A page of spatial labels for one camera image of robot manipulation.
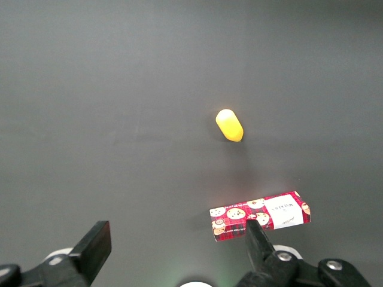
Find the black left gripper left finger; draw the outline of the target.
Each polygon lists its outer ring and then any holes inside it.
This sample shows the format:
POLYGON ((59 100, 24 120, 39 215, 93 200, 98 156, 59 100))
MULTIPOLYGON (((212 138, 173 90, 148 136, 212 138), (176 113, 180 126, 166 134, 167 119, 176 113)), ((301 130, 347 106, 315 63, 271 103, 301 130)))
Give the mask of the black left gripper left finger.
POLYGON ((91 286, 111 253, 109 221, 98 221, 72 248, 56 250, 33 269, 1 265, 1 286, 91 286))

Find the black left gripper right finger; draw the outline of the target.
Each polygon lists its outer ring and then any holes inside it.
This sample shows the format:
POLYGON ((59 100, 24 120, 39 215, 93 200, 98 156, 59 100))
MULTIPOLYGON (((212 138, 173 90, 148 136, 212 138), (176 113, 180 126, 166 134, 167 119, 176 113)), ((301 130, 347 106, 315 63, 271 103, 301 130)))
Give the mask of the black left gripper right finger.
POLYGON ((314 267, 291 251, 275 249, 255 219, 247 221, 245 242, 253 271, 237 286, 370 286, 351 263, 342 259, 322 259, 314 267))

